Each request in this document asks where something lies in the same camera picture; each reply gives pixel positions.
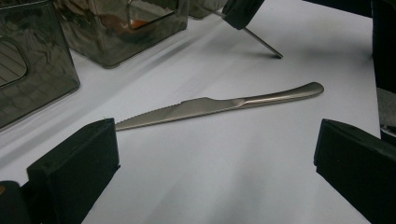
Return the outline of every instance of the knife handle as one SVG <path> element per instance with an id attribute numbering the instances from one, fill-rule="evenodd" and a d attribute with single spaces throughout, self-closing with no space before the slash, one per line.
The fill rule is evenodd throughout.
<path id="1" fill-rule="evenodd" d="M 273 105 L 286 103 L 290 101 L 303 100 L 313 96 L 317 96 L 324 92 L 324 88 L 317 82 L 311 82 L 301 87 L 291 89 L 288 91 L 280 91 L 276 93 L 252 96 L 243 98 L 244 103 L 238 109 L 251 108 L 262 105 Z"/>

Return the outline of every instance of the silver knife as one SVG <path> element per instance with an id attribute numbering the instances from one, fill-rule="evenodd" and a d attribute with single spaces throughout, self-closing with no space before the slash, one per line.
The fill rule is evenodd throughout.
<path id="1" fill-rule="evenodd" d="M 261 96 L 237 98 L 230 100 L 214 100 L 198 98 L 183 101 L 178 105 L 170 105 L 145 114 L 123 120 L 116 124 L 116 131 L 140 128 L 144 126 L 189 119 L 235 109 L 246 109 L 255 106 L 273 105 L 296 100 L 303 100 L 323 93 L 324 88 L 317 82 L 302 87 Z"/>

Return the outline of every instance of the gray translucent container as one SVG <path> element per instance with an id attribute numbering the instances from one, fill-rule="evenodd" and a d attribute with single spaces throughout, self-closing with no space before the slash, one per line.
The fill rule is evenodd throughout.
<path id="1" fill-rule="evenodd" d="M 0 1 L 0 128 L 78 86 L 52 1 Z"/>
<path id="2" fill-rule="evenodd" d="M 55 0 L 70 49 L 112 68 L 187 28 L 189 0 Z"/>
<path id="3" fill-rule="evenodd" d="M 189 15 L 197 20 L 201 20 L 210 14 L 210 11 L 217 11 L 225 6 L 228 0 L 190 0 Z"/>

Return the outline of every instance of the plastic container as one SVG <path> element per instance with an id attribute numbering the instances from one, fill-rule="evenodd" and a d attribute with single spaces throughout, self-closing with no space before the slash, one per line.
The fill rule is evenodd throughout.
<path id="1" fill-rule="evenodd" d="M 55 0 L 69 47 L 105 68 L 187 28 L 189 0 Z"/>
<path id="2" fill-rule="evenodd" d="M 225 6 L 228 0 L 190 0 L 190 12 L 189 15 L 197 20 L 201 20 L 212 11 L 217 11 Z"/>
<path id="3" fill-rule="evenodd" d="M 0 128 L 78 86 L 52 1 L 0 1 Z"/>

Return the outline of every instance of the white table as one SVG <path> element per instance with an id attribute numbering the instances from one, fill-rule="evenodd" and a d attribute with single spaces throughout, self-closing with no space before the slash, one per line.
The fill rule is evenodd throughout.
<path id="1" fill-rule="evenodd" d="M 112 70 L 72 52 L 80 89 L 1 132 L 1 179 L 24 184 L 28 165 L 99 119 L 316 81 L 316 98 L 118 133 L 121 168 L 84 223 L 368 223 L 313 158 L 322 119 L 379 136 L 372 21 L 267 0 L 248 28 L 285 57 L 216 16 Z"/>

